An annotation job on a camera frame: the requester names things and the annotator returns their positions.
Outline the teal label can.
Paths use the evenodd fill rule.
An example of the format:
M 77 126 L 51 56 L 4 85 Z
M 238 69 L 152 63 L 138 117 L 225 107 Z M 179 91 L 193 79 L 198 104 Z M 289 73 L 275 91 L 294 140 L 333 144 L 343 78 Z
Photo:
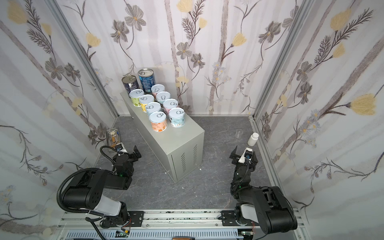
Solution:
M 161 111 L 162 111 L 162 107 L 161 107 L 161 104 L 158 102 L 151 102 L 146 105 L 146 112 L 148 116 L 150 116 L 154 112 L 161 112 Z

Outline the yellow label can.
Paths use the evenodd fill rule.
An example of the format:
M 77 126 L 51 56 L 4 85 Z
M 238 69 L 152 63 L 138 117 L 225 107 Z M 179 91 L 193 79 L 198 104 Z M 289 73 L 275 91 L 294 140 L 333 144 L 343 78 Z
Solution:
M 141 108 L 143 112 L 147 112 L 146 107 L 149 103 L 152 103 L 154 101 L 154 96 L 152 94 L 143 95 L 139 97 L 139 102 L 141 104 Z

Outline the green label can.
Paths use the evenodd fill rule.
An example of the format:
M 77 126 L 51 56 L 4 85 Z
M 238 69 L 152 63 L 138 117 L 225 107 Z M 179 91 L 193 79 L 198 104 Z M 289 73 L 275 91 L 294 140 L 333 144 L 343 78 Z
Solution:
M 140 97 L 142 97 L 144 94 L 145 92 L 141 89 L 135 89 L 129 93 L 129 97 L 131 98 L 131 101 L 135 107 L 141 106 Z

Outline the pink orange label can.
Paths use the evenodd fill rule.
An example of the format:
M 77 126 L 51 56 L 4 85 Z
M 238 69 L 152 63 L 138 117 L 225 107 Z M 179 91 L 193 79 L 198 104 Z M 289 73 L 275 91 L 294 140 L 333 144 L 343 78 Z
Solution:
M 168 99 L 163 103 L 163 108 L 165 112 L 168 114 L 171 109 L 177 108 L 179 106 L 179 102 L 176 99 Z

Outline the white brown label can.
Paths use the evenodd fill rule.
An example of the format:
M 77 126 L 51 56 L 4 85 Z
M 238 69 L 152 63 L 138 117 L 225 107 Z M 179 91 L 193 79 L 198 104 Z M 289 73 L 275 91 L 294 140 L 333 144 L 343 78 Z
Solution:
M 156 95 L 156 100 L 158 103 L 160 103 L 161 105 L 164 104 L 164 102 L 168 99 L 171 98 L 171 94 L 169 92 L 166 92 L 166 91 L 162 91 L 162 92 L 159 92 L 157 93 Z

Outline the dark navy tall can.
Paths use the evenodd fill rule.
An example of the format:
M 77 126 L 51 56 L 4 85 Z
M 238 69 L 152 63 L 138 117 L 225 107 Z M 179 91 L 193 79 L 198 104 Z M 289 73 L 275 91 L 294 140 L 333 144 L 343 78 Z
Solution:
M 136 76 L 134 75 L 126 75 L 122 78 L 122 83 L 129 94 L 133 90 L 139 89 L 139 83 L 137 81 Z

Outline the blue label tall can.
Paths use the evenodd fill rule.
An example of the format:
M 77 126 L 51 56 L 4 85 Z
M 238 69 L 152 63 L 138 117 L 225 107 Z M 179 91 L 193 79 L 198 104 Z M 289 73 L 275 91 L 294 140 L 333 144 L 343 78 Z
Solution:
M 141 69 L 138 72 L 141 85 L 145 93 L 150 93 L 152 87 L 156 84 L 154 71 L 152 69 Z

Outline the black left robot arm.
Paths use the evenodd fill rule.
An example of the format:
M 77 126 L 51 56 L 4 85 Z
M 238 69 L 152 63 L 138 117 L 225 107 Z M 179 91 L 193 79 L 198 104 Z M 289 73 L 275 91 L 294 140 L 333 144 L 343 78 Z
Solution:
M 123 144 L 108 149 L 115 152 L 109 159 L 112 169 L 84 168 L 71 174 L 58 188 L 57 203 L 65 212 L 94 215 L 86 221 L 92 225 L 99 222 L 103 229 L 141 227 L 143 211 L 129 211 L 126 203 L 104 196 L 103 191 L 127 190 L 133 180 L 134 163 L 142 155 L 137 147 L 128 153 Z

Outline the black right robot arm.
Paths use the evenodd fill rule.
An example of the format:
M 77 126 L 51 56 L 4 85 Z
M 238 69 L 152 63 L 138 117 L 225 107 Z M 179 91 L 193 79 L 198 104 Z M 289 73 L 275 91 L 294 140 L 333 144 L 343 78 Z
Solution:
M 238 155 L 235 148 L 230 159 L 235 165 L 230 193 L 238 201 L 235 208 L 238 223 L 242 220 L 257 223 L 265 235 L 296 230 L 298 221 L 293 207 L 281 189 L 251 185 L 251 173 L 258 163 L 255 152 L 246 148 L 242 155 Z

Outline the grey metal cabinet counter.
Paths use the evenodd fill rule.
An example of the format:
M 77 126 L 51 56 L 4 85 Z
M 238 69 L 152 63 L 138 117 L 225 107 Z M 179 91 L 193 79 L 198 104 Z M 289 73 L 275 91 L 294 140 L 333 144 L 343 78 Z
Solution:
M 174 183 L 202 164 L 205 131 L 190 116 L 185 116 L 183 127 L 174 128 L 167 121 L 168 127 L 158 133 L 153 130 L 148 115 L 133 105 L 128 93 L 123 91 L 121 96 L 138 132 Z

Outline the white plastic bottle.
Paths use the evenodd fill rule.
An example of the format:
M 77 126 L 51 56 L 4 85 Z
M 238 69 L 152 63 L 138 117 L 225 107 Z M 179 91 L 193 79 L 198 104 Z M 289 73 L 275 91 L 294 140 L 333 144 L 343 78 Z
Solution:
M 253 147 L 259 139 L 259 134 L 258 133 L 252 133 L 248 140 L 248 146 Z

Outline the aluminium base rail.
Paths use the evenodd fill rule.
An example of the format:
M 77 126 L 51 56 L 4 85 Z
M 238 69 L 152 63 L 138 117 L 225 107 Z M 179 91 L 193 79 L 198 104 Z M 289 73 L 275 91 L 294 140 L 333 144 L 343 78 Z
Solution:
M 238 224 L 230 210 L 141 210 L 131 213 L 123 228 L 98 227 L 86 222 L 85 214 L 65 213 L 54 240 L 309 240 L 304 220 L 294 211 L 298 228 L 265 235 L 256 223 Z

